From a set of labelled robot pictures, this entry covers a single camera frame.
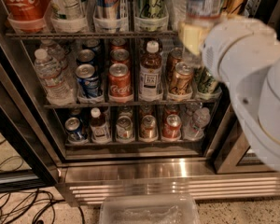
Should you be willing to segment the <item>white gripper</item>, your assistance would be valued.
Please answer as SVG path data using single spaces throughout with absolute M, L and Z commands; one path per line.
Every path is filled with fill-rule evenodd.
M 203 64 L 228 88 L 260 72 L 273 88 L 280 88 L 280 41 L 275 30 L 262 21 L 239 20 L 239 15 L 227 12 L 220 18 L 224 22 L 212 30 L 181 21 L 178 37 L 184 47 L 194 55 L 203 47 Z

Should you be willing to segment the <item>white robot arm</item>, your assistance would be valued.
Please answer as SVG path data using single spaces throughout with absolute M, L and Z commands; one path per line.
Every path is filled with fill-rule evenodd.
M 202 57 L 212 77 L 225 84 L 249 145 L 280 172 L 280 41 L 258 19 L 223 15 L 205 27 L 181 21 L 184 47 Z

